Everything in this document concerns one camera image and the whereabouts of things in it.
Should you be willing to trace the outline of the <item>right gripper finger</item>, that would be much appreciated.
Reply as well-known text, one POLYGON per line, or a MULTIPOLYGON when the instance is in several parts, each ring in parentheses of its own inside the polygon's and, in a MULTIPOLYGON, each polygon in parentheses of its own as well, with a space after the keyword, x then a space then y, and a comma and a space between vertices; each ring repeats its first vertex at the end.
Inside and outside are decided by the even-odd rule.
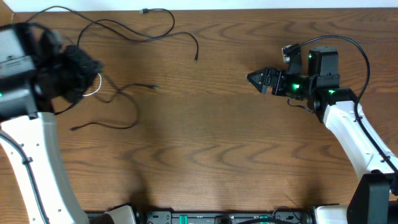
POLYGON ((247 75, 250 82, 270 82, 275 74, 275 68, 264 67, 247 75))
POLYGON ((266 94, 268 87, 273 85, 272 80, 261 80, 258 82, 255 80, 249 80, 249 83, 253 85, 259 93, 262 94, 266 94))

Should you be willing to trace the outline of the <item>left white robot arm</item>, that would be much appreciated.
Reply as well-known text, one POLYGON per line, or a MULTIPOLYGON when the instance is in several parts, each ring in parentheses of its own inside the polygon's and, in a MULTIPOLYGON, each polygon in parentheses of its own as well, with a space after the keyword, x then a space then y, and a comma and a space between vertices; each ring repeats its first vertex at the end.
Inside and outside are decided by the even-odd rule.
POLYGON ((31 223, 134 223, 133 209, 86 213, 73 193, 57 136, 52 100, 77 104, 102 65, 76 45, 63 46, 34 23, 1 27, 1 146, 9 158, 31 223))

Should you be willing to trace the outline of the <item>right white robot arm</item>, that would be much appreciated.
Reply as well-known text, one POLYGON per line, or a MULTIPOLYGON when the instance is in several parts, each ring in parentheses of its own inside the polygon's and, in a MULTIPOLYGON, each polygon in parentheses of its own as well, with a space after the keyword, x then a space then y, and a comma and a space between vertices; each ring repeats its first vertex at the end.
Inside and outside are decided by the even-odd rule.
POLYGON ((303 215, 302 223, 397 223, 397 156, 370 125, 357 97, 340 87, 338 52, 334 47, 314 47, 303 75, 301 49, 282 49, 287 70, 264 67, 247 75, 260 93, 306 100, 304 109, 316 114, 337 138, 359 179, 349 205, 319 205, 303 215))

